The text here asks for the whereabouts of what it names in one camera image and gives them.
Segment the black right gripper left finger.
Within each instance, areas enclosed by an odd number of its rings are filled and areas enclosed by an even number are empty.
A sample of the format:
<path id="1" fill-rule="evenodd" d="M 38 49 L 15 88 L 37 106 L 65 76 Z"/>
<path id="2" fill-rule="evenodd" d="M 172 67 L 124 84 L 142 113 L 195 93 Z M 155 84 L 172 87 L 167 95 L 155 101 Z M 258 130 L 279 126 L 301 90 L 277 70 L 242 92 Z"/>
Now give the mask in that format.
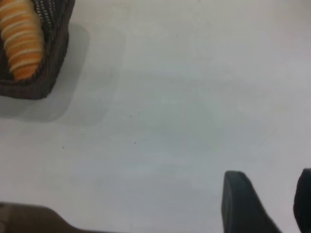
<path id="1" fill-rule="evenodd" d="M 240 171 L 224 174 L 222 220 L 225 233 L 279 233 L 248 177 Z"/>

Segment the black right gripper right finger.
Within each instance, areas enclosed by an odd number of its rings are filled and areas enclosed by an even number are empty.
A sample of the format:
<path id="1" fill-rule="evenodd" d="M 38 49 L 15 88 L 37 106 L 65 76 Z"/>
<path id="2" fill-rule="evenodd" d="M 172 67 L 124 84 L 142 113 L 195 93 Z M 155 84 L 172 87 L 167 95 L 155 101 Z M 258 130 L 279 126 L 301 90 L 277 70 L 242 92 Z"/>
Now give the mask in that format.
<path id="1" fill-rule="evenodd" d="M 294 217 L 301 233 L 311 232 L 311 169 L 303 169 L 296 186 Z"/>

